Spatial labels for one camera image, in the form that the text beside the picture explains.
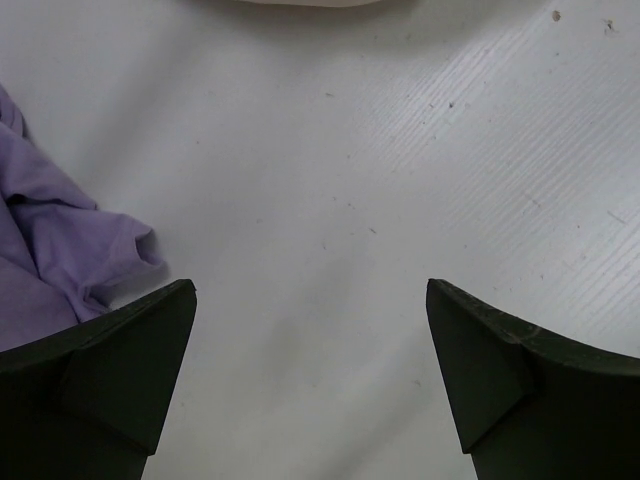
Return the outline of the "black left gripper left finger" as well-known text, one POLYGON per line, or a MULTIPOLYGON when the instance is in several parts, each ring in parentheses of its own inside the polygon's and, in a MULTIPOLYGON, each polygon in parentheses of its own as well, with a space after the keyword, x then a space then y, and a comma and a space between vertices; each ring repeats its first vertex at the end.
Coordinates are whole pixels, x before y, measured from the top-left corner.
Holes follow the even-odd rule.
POLYGON ((4 479, 139 479, 156 453, 196 288, 177 280, 1 354, 4 479))

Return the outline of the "beige trousers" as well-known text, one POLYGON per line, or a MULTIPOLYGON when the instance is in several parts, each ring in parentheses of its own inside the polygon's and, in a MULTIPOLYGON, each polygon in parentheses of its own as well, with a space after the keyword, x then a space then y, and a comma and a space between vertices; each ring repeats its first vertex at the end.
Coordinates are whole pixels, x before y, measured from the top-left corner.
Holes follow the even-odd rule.
POLYGON ((256 5, 344 9, 379 3, 380 0, 234 0, 234 2, 256 5))

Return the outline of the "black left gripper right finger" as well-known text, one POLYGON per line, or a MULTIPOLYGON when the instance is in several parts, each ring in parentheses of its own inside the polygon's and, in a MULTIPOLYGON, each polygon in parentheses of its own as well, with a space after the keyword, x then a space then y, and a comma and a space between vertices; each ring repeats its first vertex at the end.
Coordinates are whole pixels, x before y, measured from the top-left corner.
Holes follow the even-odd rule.
POLYGON ((431 279, 426 312, 463 453, 480 479, 636 479, 639 361, 431 279))

